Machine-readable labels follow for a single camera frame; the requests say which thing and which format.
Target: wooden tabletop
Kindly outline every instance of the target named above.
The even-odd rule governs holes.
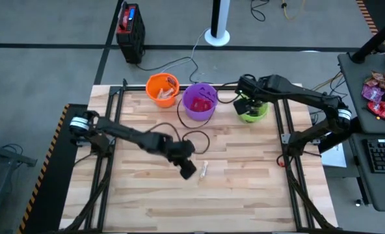
[[[109,87],[93,87],[89,110],[105,114]],[[227,101],[235,94],[221,91],[219,96]],[[295,130],[310,127],[307,107],[294,101],[289,105]],[[285,170],[275,162],[282,152],[273,105],[269,104],[269,107],[269,113],[262,121],[249,124],[238,119],[233,104],[219,103],[209,123],[200,128],[209,135],[211,145],[205,154],[191,157],[197,172],[189,180],[184,180],[179,169],[163,157],[147,154],[132,143],[117,140],[103,230],[294,231]],[[182,105],[180,115],[189,126],[201,124],[188,119]],[[179,122],[176,107],[160,109],[144,91],[124,93],[121,124],[145,131],[161,122],[175,125],[181,136],[191,131]],[[175,136],[169,126],[163,125],[155,131]],[[206,138],[196,133],[188,138],[197,151],[207,144]],[[88,155],[89,151],[89,147],[79,149],[76,160]],[[318,153],[315,146],[306,146],[306,151]],[[305,154],[301,160],[311,200],[336,226],[321,159]],[[208,162],[207,174],[199,179],[204,161]],[[60,228],[69,225],[87,202],[95,163],[96,156],[92,156],[75,166]],[[302,223],[306,226],[301,200],[299,207]]]

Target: keyboard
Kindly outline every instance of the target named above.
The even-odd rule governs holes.
[[[372,172],[385,173],[385,140],[364,140]]]

